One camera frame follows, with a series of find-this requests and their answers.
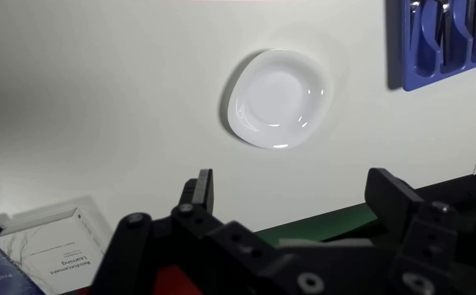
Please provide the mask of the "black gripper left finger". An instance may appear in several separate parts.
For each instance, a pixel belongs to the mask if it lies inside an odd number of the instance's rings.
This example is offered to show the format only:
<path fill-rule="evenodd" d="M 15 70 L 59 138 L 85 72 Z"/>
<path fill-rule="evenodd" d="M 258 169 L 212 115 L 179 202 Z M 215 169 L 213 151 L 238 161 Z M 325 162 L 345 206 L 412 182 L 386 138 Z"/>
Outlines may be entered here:
<path fill-rule="evenodd" d="M 208 213 L 213 211 L 213 170 L 202 169 L 195 179 L 184 183 L 179 203 L 199 205 Z"/>

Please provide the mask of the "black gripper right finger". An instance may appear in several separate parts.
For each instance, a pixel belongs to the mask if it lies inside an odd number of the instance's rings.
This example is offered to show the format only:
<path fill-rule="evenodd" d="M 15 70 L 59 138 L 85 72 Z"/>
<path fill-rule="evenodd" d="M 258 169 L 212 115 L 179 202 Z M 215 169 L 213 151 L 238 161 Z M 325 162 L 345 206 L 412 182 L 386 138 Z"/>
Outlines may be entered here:
<path fill-rule="evenodd" d="M 382 226 L 402 241 L 422 198 L 409 183 L 389 170 L 373 167 L 366 179 L 364 202 Z"/>

